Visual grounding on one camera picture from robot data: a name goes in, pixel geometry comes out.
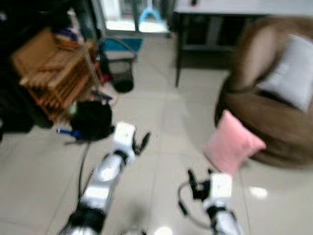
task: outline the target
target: black cable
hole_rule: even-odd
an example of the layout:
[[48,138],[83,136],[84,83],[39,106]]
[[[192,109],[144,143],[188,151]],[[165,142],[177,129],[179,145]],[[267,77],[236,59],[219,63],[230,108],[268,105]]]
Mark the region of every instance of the black cable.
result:
[[185,182],[185,183],[182,183],[180,185],[180,187],[178,188],[178,201],[179,201],[179,206],[181,208],[181,210],[183,211],[184,215],[185,216],[188,216],[189,219],[191,220],[191,222],[193,222],[196,226],[200,227],[200,228],[203,228],[203,229],[207,229],[207,230],[211,230],[212,232],[214,232],[215,234],[218,234],[218,235],[230,235],[228,233],[225,233],[223,231],[219,231],[219,230],[215,230],[212,226],[208,226],[206,224],[203,224],[201,222],[199,222],[192,214],[190,214],[188,212],[188,209],[187,207],[185,206],[182,198],[181,198],[181,191],[184,187],[188,186],[189,185],[189,181]]
[[82,197],[83,169],[84,169],[84,164],[85,164],[85,160],[86,160],[90,145],[91,145],[91,142],[90,141],[87,142],[87,146],[86,146],[85,151],[83,153],[83,159],[82,159],[82,162],[80,164],[79,177],[78,177],[78,193],[77,193],[78,199],[77,199],[77,201],[79,201],[79,199]]

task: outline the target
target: blue mat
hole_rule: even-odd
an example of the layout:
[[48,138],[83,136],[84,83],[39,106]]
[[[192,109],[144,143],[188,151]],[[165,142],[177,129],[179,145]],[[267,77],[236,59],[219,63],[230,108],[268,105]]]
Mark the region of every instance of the blue mat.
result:
[[[139,51],[141,44],[142,44],[142,38],[124,38],[120,39],[125,44],[129,45],[134,51]],[[128,51],[125,47],[123,47],[121,44],[113,41],[113,40],[107,40],[104,45],[102,45],[103,51]]]

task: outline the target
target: white tile floor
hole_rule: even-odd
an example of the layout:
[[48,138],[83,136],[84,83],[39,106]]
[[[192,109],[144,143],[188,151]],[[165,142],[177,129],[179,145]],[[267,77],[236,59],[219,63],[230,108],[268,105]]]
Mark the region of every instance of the white tile floor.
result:
[[[187,168],[206,177],[210,164],[201,145],[214,132],[214,105],[227,72],[183,69],[175,89],[173,47],[171,39],[145,39],[134,65],[135,89],[113,107],[114,122],[135,124],[138,139],[149,130],[153,136],[142,157],[125,169],[103,234],[116,235],[131,226],[143,227],[149,235],[164,226],[173,235],[211,234],[181,215],[176,192],[187,179]],[[74,209],[85,146],[64,145],[71,138],[57,135],[56,128],[4,136],[1,235],[55,235]],[[91,146],[85,172],[110,151],[111,140]],[[313,234],[313,171],[248,161],[234,180],[231,203],[246,235]],[[194,215],[208,222],[190,192],[183,196]]]

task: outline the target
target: wooden crate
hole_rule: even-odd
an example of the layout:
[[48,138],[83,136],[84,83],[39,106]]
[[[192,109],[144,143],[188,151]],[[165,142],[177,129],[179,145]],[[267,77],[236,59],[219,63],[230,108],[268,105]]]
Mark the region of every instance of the wooden crate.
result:
[[[47,39],[46,31],[40,34],[42,39]],[[93,55],[94,43],[87,41],[86,46]],[[30,53],[29,48],[22,50]],[[68,106],[90,81],[90,75],[80,48],[68,50],[55,45],[51,51],[45,56],[44,62],[38,62],[36,66],[30,63],[32,66],[28,66],[27,69],[24,69],[25,66],[19,66],[17,70],[23,68],[20,71],[20,74],[24,74],[20,85],[28,90],[49,120],[56,122],[62,113],[68,113]],[[98,76],[101,77],[99,64],[95,63],[94,66]]]

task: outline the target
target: table leg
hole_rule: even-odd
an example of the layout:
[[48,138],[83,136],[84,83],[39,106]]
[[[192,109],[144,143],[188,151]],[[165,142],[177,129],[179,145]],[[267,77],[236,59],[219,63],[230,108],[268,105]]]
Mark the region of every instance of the table leg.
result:
[[178,35],[177,35],[177,52],[176,52],[176,82],[175,87],[178,87],[179,78],[180,78],[180,67],[181,67],[181,60],[182,60],[182,39],[183,39],[183,15],[179,15],[179,26],[178,26]]

